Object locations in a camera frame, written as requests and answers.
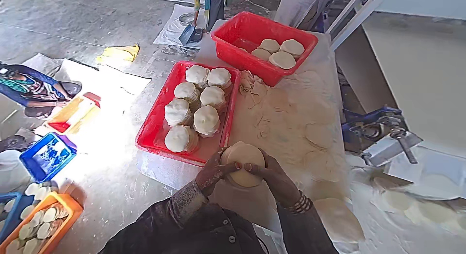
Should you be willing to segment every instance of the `plastic crate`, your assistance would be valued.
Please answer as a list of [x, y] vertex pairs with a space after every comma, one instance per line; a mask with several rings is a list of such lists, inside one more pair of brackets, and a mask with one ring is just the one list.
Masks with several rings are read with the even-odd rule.
[[18, 238], [21, 227], [29, 223], [29, 221], [31, 221], [31, 219], [34, 217], [34, 214], [40, 210], [48, 209], [52, 204], [57, 202], [61, 203], [68, 211], [68, 216], [63, 224], [57, 229], [55, 234], [42, 247], [38, 254], [51, 253], [83, 212], [83, 207], [81, 207], [81, 205], [79, 205], [72, 197], [67, 194], [57, 194], [56, 192], [51, 192], [43, 201], [41, 201], [34, 208], [32, 213], [25, 220], [23, 220], [19, 226], [15, 228], [15, 230], [8, 236], [8, 238], [5, 239], [5, 241], [3, 241], [3, 243], [0, 245], [0, 254], [5, 254], [7, 246], [11, 243], [11, 241]]
[[[273, 20], [250, 12], [241, 12], [211, 34], [219, 59], [239, 70], [249, 70], [274, 87], [284, 76], [293, 74], [306, 60], [318, 43], [316, 36], [309, 32], [282, 25]], [[279, 44], [295, 39], [304, 46], [304, 52], [291, 69], [282, 69], [270, 62], [250, 54], [264, 39], [274, 39]]]
[[13, 204], [13, 208], [8, 213], [3, 229], [0, 231], [0, 243], [2, 243], [15, 227], [21, 223], [21, 212], [34, 201], [34, 196], [26, 196], [18, 192], [12, 192], [0, 194], [0, 203], [7, 203], [13, 198], [16, 200]]
[[76, 156], [72, 146], [67, 139], [63, 141], [59, 135], [48, 133], [21, 153], [20, 160], [37, 183], [49, 181]]
[[180, 61], [175, 63], [172, 71], [168, 75], [167, 81], [162, 87], [152, 109], [137, 134], [136, 146], [140, 150], [203, 167], [219, 147], [224, 147], [228, 144], [228, 138], [230, 137], [230, 131], [233, 123], [236, 93], [240, 87], [241, 74], [240, 71], [235, 68], [224, 67], [232, 75], [231, 81], [233, 89], [231, 94], [226, 98], [228, 104], [226, 111], [219, 115], [221, 121], [220, 133], [215, 134], [212, 138], [200, 138], [200, 148], [191, 154], [186, 152], [174, 153], [168, 150], [165, 146], [165, 136], [171, 129], [165, 120], [165, 105], [175, 98], [175, 87], [182, 82], [186, 82], [185, 72], [192, 65], [200, 65], [209, 69], [221, 67], [207, 66], [189, 61]]
[[[45, 121], [45, 126], [60, 135], [77, 133], [85, 122], [100, 112], [99, 102], [94, 100], [91, 95], [93, 94], [88, 92], [84, 96], [73, 98], [66, 107]], [[79, 107], [81, 103], [86, 103], [87, 106]]]

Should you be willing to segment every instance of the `blue plastic crate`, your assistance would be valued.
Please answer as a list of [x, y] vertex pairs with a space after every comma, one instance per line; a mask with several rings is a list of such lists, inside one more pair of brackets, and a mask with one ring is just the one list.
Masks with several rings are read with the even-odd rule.
[[5, 225], [0, 231], [0, 243], [2, 243], [21, 223], [21, 212], [34, 201], [34, 196], [25, 196], [18, 192], [12, 192], [0, 194], [0, 203], [6, 204], [13, 198], [16, 198], [15, 204], [13, 204], [13, 208], [8, 213]]
[[20, 160], [37, 183], [49, 181], [76, 156], [71, 146], [59, 135], [48, 133], [24, 151]]

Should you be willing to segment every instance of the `seated woman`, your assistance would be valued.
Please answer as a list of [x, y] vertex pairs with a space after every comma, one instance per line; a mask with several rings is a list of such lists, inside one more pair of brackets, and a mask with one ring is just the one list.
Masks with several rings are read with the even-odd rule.
[[0, 62], [0, 93], [25, 106], [28, 117], [48, 117], [81, 91], [71, 82], [58, 82], [30, 67]]

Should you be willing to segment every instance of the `yellow cloth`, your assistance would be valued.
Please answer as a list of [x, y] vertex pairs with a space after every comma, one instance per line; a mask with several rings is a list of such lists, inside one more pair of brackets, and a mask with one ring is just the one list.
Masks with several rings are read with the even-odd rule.
[[138, 52], [138, 45], [126, 47], [110, 47], [103, 50], [102, 55], [96, 58], [96, 62], [103, 63], [106, 60], [127, 60], [132, 62], [136, 58]]
[[199, 11], [201, 8], [201, 0], [194, 0], [194, 11]]

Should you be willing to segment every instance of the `blue machine part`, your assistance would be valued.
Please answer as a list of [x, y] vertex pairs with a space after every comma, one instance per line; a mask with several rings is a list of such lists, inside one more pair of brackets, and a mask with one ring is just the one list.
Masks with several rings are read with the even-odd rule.
[[0, 231], [0, 243], [2, 243], [21, 223], [21, 212], [23, 212], [23, 210], [27, 206], [31, 205], [34, 201], [34, 196], [25, 196], [18, 192], [12, 192], [0, 194], [0, 203], [6, 204], [14, 198], [16, 199], [15, 204], [13, 205], [11, 211], [8, 213], [7, 219], [5, 220], [5, 225]]
[[55, 133], [48, 133], [37, 143], [24, 151], [20, 160], [36, 180], [51, 180], [64, 166], [76, 156], [76, 149], [67, 140]]
[[382, 108], [365, 115], [354, 113], [347, 109], [344, 109], [343, 113], [345, 114], [347, 119], [345, 123], [341, 124], [341, 131], [343, 132], [343, 141], [352, 143], [354, 139], [354, 133], [350, 131], [350, 128], [355, 126], [357, 123], [375, 123], [380, 117], [385, 115], [401, 115], [401, 110], [397, 108], [383, 106]]

